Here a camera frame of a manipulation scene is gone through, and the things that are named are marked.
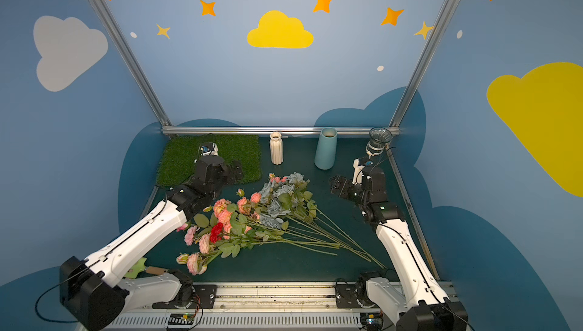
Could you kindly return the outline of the red carnation flower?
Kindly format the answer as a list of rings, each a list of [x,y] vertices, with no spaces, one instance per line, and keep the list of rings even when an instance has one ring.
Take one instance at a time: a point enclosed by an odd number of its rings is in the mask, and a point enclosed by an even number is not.
[[[264,233],[259,232],[251,226],[241,223],[217,223],[212,227],[209,234],[206,234],[200,239],[200,244],[203,240],[207,244],[218,246],[219,244],[239,244],[246,245],[263,241]]]

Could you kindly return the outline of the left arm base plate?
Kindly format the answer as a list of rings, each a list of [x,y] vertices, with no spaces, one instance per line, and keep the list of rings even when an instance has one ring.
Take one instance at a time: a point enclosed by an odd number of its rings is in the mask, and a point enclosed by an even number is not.
[[[217,289],[217,285],[214,284],[182,286],[173,300],[156,302],[152,304],[152,308],[171,310],[212,309],[215,304]]]

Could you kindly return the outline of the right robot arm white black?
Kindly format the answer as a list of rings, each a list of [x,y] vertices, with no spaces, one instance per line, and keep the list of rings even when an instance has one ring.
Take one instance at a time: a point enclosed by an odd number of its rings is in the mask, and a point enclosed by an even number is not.
[[[358,205],[365,222],[386,249],[401,289],[380,273],[366,272],[355,286],[362,305],[378,307],[396,330],[471,330],[468,313],[454,302],[430,272],[417,249],[405,215],[390,202],[382,169],[364,166],[352,179],[330,179],[332,194]]]

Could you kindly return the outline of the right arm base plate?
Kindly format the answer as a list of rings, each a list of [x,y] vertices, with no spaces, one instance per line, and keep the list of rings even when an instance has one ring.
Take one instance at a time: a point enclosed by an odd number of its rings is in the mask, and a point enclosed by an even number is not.
[[[336,282],[334,285],[336,307],[341,309],[370,309],[376,308],[364,291],[361,291],[354,283],[346,281]]]

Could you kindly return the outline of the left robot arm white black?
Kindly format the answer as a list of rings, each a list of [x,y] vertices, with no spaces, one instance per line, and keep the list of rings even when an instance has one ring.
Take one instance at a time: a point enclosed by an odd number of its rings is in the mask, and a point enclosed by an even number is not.
[[[186,308],[194,303],[193,282],[178,270],[127,280],[126,273],[168,234],[213,205],[226,185],[243,176],[238,160],[201,157],[190,179],[170,191],[142,220],[83,260],[59,270],[59,301],[88,330],[102,330],[120,314],[161,304]]]

